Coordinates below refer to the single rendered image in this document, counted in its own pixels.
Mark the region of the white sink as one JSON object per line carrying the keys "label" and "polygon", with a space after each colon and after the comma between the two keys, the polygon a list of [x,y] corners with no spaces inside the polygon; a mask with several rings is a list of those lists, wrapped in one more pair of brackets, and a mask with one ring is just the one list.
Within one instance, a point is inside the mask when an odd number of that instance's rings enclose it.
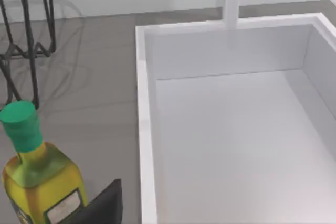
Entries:
{"label": "white sink", "polygon": [[137,26],[142,224],[336,224],[336,27]]}

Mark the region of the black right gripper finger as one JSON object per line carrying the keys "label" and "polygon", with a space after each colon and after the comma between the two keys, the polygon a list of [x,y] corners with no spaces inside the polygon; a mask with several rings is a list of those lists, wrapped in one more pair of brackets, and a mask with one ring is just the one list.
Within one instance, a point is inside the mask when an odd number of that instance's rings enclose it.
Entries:
{"label": "black right gripper finger", "polygon": [[122,224],[121,179],[115,179],[86,207],[59,224]]}

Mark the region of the yellow bottle with green cap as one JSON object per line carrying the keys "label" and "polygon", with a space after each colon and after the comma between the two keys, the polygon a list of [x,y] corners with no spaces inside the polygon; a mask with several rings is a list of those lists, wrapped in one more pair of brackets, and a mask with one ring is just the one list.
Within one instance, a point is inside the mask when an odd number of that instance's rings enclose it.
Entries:
{"label": "yellow bottle with green cap", "polygon": [[70,224],[88,205],[78,166],[44,140],[31,102],[6,105],[0,122],[16,152],[2,171],[2,182],[20,224]]}

